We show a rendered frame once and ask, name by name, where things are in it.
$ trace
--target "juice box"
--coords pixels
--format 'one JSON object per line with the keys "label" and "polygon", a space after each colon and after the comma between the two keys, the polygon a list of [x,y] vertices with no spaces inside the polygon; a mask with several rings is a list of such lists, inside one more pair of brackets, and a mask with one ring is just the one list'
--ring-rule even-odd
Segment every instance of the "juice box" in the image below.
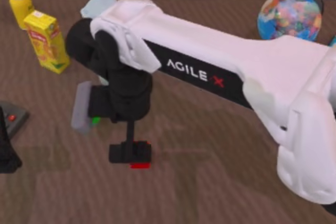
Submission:
{"label": "juice box", "polygon": [[40,65],[62,73],[70,64],[70,58],[56,18],[35,10],[24,23]]}

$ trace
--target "red x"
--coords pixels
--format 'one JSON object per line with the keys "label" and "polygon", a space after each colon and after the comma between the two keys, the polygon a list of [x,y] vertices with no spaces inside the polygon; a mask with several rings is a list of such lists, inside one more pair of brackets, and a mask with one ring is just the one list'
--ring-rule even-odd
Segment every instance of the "red x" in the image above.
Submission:
{"label": "red x", "polygon": [[224,87],[224,84],[223,84],[223,79],[222,78],[218,78],[217,76],[213,76],[211,79],[214,79],[214,85],[218,85],[220,86],[221,88]]}

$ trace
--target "red button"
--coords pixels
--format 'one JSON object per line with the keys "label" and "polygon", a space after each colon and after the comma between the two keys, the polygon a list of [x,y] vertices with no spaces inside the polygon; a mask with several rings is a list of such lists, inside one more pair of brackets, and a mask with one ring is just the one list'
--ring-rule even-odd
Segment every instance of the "red button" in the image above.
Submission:
{"label": "red button", "polygon": [[8,120],[10,120],[11,122],[14,121],[16,119],[16,116],[15,115],[10,115],[8,117]]}

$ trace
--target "gray device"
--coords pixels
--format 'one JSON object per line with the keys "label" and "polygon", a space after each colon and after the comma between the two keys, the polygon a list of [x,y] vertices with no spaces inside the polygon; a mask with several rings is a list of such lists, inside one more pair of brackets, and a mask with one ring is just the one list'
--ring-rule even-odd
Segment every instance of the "gray device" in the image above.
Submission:
{"label": "gray device", "polygon": [[8,137],[9,139],[12,139],[29,118],[29,113],[24,108],[16,106],[10,102],[0,101],[0,106],[4,111]]}
{"label": "gray device", "polygon": [[71,127],[82,134],[89,133],[91,129],[91,118],[88,117],[91,88],[91,81],[78,84],[73,105]]}

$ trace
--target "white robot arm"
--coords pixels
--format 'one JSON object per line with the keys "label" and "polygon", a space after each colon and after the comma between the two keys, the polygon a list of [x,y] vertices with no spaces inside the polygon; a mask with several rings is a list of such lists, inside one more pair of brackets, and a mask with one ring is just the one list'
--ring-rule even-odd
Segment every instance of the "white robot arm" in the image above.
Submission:
{"label": "white robot arm", "polygon": [[167,15],[148,0],[118,0],[95,20],[118,20],[133,39],[190,58],[174,65],[169,55],[162,60],[154,50],[162,67],[170,64],[174,71],[207,82],[205,71],[193,72],[191,61],[198,60],[238,75],[245,99],[279,144],[282,182],[311,202],[336,202],[336,48],[291,36],[239,38]]}

